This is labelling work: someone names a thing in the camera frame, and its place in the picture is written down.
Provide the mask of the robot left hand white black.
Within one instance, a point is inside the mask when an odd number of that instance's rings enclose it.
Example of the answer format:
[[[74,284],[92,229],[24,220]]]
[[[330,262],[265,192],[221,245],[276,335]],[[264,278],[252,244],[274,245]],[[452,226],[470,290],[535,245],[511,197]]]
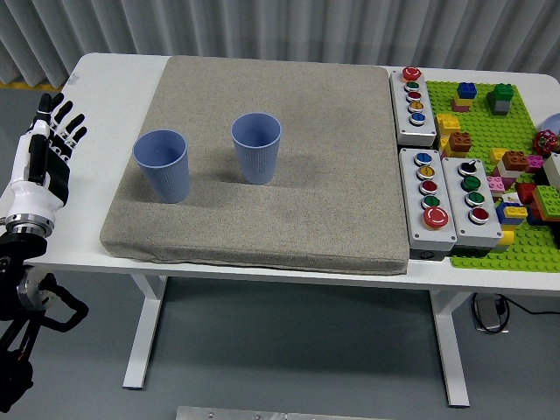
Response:
[[[62,93],[41,96],[37,114],[17,145],[8,219],[33,214],[53,220],[56,211],[67,203],[68,162],[88,131],[83,114],[69,116],[73,107]]]

